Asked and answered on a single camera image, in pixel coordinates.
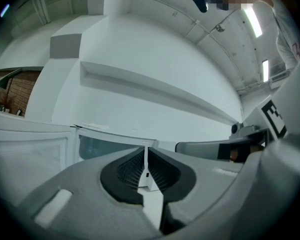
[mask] white floor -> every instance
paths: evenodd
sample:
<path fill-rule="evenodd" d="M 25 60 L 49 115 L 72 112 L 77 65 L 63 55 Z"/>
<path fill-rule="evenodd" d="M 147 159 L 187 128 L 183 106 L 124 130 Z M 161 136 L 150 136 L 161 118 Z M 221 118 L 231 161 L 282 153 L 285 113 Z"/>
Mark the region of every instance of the white floor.
<path fill-rule="evenodd" d="M 147 186 L 139 187 L 138 193 L 143 195 L 143 212 L 154 227 L 159 230 L 164 204 L 164 195 L 160 190 L 150 191 Z"/>

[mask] white cabinet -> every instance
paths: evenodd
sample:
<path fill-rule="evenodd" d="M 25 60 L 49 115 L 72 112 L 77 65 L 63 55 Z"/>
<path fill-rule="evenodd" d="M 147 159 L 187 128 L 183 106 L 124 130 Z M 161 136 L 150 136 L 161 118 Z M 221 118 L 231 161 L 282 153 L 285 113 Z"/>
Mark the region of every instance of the white cabinet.
<path fill-rule="evenodd" d="M 0 198 L 18 205 L 74 163 L 76 128 L 0 113 Z"/>

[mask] person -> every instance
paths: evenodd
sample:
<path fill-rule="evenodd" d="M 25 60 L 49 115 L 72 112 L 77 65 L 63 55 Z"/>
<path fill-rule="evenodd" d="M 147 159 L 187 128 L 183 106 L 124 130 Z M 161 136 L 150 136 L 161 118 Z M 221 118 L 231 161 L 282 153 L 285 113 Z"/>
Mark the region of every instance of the person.
<path fill-rule="evenodd" d="M 300 61 L 300 31 L 293 20 L 289 10 L 281 0 L 223 0 L 224 3 L 238 7 L 254 4 L 256 2 L 266 3 L 272 8 L 274 21 L 277 25 L 278 34 L 276 46 L 285 63 L 287 70 L 293 70 Z"/>

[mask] ceiling light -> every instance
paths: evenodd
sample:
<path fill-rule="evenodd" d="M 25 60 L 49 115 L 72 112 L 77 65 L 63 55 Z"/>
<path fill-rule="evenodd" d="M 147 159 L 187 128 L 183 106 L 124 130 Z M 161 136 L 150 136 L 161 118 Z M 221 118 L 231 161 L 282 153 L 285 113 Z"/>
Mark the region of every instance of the ceiling light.
<path fill-rule="evenodd" d="M 9 4 L 7 4 L 4 8 L 3 8 L 3 10 L 2 10 L 2 12 L 0 13 L 0 17 L 2 18 L 3 16 L 4 16 L 4 14 L 6 13 L 6 11 L 8 10 L 8 8 L 9 8 Z"/>
<path fill-rule="evenodd" d="M 263 63 L 263 82 L 269 80 L 269 61 L 265 60 Z"/>
<path fill-rule="evenodd" d="M 247 15 L 247 17 L 252 25 L 255 37 L 256 38 L 260 37 L 262 35 L 262 30 L 261 30 L 261 27 L 260 27 L 260 24 L 259 24 L 259 21 L 255 14 L 254 9 L 252 7 L 250 7 L 248 9 L 245 9 L 244 12 Z"/>

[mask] brick wall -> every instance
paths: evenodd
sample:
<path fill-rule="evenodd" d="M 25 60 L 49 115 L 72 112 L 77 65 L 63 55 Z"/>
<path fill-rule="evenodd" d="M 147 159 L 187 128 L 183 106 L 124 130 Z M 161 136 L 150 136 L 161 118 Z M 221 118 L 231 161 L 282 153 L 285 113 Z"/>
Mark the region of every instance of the brick wall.
<path fill-rule="evenodd" d="M 32 89 L 40 75 L 41 71 L 26 71 L 17 76 L 15 76 L 8 82 L 6 89 L 0 88 L 0 103 L 4 104 L 7 96 L 7 91 L 11 83 L 9 94 L 7 97 L 7 102 L 5 107 L 10 109 L 11 114 L 16 114 L 20 109 L 22 113 L 20 116 L 25 116 L 28 101 Z M 0 71 L 0 78 L 4 77 L 11 71 Z"/>

